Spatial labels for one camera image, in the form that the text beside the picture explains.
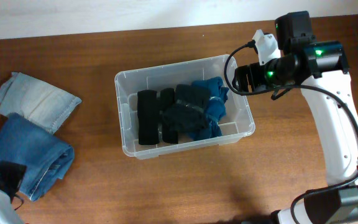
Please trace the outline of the black taped garment bundle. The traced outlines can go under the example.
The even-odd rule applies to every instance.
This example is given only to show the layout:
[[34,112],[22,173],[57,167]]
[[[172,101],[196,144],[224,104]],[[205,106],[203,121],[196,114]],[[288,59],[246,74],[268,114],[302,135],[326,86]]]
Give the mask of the black taped garment bundle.
[[208,127],[204,111],[211,92],[207,88],[179,84],[175,89],[174,102],[162,114],[163,122],[170,130],[190,133]]

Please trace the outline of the light grey jeans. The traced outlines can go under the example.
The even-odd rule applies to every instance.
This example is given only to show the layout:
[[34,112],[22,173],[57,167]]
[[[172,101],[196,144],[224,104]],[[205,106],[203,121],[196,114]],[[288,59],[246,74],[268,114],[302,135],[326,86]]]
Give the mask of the light grey jeans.
[[21,72],[0,87],[0,114],[17,113],[54,134],[82,100],[71,93]]

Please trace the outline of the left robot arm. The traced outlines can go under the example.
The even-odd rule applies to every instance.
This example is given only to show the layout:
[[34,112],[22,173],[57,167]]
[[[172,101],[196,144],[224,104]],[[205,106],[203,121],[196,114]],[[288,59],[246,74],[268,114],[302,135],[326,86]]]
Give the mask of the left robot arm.
[[24,178],[27,167],[21,164],[0,162],[0,223],[23,223],[16,209],[12,207],[15,198],[24,203],[18,196],[18,191]]

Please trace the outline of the blue denim jeans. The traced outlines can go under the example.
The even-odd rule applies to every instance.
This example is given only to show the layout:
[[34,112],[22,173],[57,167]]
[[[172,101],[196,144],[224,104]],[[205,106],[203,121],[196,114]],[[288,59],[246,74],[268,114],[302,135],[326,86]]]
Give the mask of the blue denim jeans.
[[0,130],[0,162],[27,167],[19,191],[33,202],[64,178],[74,158],[71,145],[17,113]]

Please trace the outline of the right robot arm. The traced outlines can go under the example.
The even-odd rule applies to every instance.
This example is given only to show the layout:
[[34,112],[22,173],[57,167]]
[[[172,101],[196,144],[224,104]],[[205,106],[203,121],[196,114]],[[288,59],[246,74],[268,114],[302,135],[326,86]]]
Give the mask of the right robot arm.
[[258,62],[236,68],[227,84],[235,94],[271,93],[273,100],[300,89],[318,130],[328,183],[257,223],[358,222],[358,115],[342,44],[317,41],[309,13],[300,11],[277,18],[274,34],[257,30],[247,46]]

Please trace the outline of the dark blue taped garment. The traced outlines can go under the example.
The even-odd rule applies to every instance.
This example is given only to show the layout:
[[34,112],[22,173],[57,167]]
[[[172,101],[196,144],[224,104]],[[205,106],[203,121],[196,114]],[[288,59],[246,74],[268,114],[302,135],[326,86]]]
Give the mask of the dark blue taped garment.
[[197,80],[191,85],[207,88],[210,91],[210,97],[208,105],[204,111],[208,127],[206,129],[188,133],[188,136],[194,141],[221,137],[223,134],[218,123],[226,115],[225,103],[228,99],[227,93],[229,88],[223,86],[221,77],[214,77],[208,80]]

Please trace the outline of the clear plastic storage bin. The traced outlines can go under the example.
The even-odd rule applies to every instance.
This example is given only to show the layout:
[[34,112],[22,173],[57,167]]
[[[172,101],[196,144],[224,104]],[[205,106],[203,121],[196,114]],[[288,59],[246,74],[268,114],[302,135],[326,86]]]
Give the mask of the clear plastic storage bin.
[[121,131],[122,151],[129,157],[150,159],[163,154],[187,151],[213,145],[238,142],[255,131],[255,123],[246,96],[233,92],[227,94],[226,115],[218,123],[222,136],[193,141],[187,134],[178,136],[178,144],[160,142],[156,145],[140,145],[137,117],[137,92],[141,90],[160,91],[175,88],[178,84],[191,84],[224,76],[224,65],[228,55],[220,55],[187,62],[172,63],[156,67],[121,71],[114,78],[117,109]]

